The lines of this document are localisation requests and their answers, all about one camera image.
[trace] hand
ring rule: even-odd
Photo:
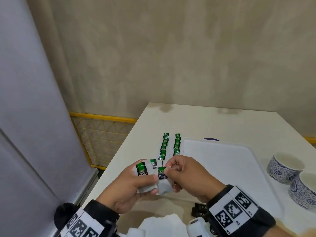
[[[155,184],[157,175],[135,176],[133,167],[139,160],[126,167],[119,176],[101,193],[96,201],[109,207],[118,214],[126,213],[136,203],[137,199],[146,195],[156,195],[157,189],[147,193],[137,194],[139,187]]]
[[[165,175],[175,181],[173,191],[183,188],[202,203],[208,203],[226,187],[192,157],[175,155],[165,166],[169,166]]]

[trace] ceramic cup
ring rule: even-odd
[[[290,184],[304,168],[304,163],[294,155],[278,152],[270,160],[267,172],[276,181]]]
[[[303,172],[296,176],[289,188],[295,203],[310,211],[316,211],[316,175]]]

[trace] concrete wall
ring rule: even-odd
[[[277,111],[316,136],[316,0],[28,0],[69,111]]]

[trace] metal mesh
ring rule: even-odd
[[[134,124],[71,116],[92,164],[107,167]]]

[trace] white tray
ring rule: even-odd
[[[182,138],[180,154],[196,159],[224,184],[240,186],[271,215],[283,218],[284,207],[250,147]]]

